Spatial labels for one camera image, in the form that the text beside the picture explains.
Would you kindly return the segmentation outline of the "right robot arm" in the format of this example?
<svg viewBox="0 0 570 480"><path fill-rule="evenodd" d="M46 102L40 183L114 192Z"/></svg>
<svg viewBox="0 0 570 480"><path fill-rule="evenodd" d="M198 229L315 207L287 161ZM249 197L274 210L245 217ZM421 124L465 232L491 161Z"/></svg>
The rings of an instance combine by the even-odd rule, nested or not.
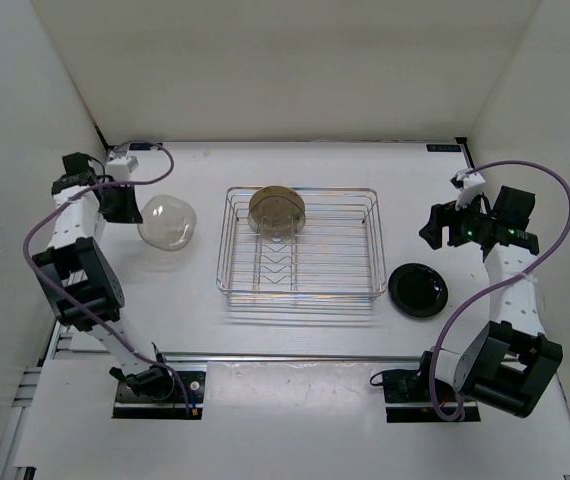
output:
<svg viewBox="0 0 570 480"><path fill-rule="evenodd" d="M445 415L462 419L459 397L529 416L563 359L560 344L549 340L537 311L536 287L525 274L538 256L535 234L527 232L535 196L502 187L494 202L473 193L464 206L451 201L435 204L419 235L432 249L443 245L480 246L483 264L494 291L489 295L489 321L470 345L426 351L415 369L392 369L371 376L386 404L406 411L420 405L413 417L439 421L431 404L437 399Z"/></svg>

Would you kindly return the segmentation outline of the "beige printed plate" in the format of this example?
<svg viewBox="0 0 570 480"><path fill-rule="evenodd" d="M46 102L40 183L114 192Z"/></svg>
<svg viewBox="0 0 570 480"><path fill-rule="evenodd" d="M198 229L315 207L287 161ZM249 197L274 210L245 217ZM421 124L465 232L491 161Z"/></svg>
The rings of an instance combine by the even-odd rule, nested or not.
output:
<svg viewBox="0 0 570 480"><path fill-rule="evenodd" d="M248 215L253 212L268 213L292 210L305 215L305 203L299 193L289 187L272 185L257 190L249 202Z"/></svg>

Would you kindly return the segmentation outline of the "black round plate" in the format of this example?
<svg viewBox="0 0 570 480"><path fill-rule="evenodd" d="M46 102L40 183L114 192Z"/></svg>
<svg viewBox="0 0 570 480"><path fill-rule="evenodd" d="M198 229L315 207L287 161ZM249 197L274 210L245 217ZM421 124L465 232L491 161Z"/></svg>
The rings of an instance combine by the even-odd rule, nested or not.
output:
<svg viewBox="0 0 570 480"><path fill-rule="evenodd" d="M418 320L437 316L449 300L444 278L421 263L398 266L388 279L388 295L402 314Z"/></svg>

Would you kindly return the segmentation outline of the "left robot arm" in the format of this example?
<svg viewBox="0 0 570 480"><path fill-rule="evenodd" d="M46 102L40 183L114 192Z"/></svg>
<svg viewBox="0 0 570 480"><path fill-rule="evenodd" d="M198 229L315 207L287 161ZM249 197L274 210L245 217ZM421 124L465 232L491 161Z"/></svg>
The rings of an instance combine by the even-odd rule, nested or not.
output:
<svg viewBox="0 0 570 480"><path fill-rule="evenodd" d="M111 376L135 395L160 402L174 393L175 377L158 365L164 358L156 346L140 340L122 316L124 292L99 247L106 224L142 222L128 183L138 161L125 155L101 164L76 152L65 155L63 165L65 173L51 188L63 211L46 249L31 256L38 281L61 325L90 335L113 355L118 365Z"/></svg>

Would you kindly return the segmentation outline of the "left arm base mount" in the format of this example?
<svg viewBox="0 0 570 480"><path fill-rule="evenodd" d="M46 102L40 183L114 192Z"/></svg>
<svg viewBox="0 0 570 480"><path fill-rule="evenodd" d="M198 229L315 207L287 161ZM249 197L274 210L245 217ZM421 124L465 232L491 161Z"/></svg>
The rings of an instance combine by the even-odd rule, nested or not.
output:
<svg viewBox="0 0 570 480"><path fill-rule="evenodd" d="M132 420L201 420L206 392L205 371L179 371L185 390L165 370L126 377L116 367L109 370L118 381L112 417Z"/></svg>

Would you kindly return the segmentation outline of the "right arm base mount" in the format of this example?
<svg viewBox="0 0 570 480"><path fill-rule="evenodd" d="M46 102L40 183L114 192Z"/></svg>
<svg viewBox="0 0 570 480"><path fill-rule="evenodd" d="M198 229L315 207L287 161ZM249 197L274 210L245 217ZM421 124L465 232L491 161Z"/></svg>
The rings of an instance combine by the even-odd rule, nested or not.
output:
<svg viewBox="0 0 570 480"><path fill-rule="evenodd" d="M379 371L370 377L370 386L383 390L388 424L427 424L442 421L431 402L427 381L428 373L406 369ZM437 380L436 393L443 413L446 415L455 413L457 403L452 388ZM480 422L477 404L475 402L466 403L462 420L456 421Z"/></svg>

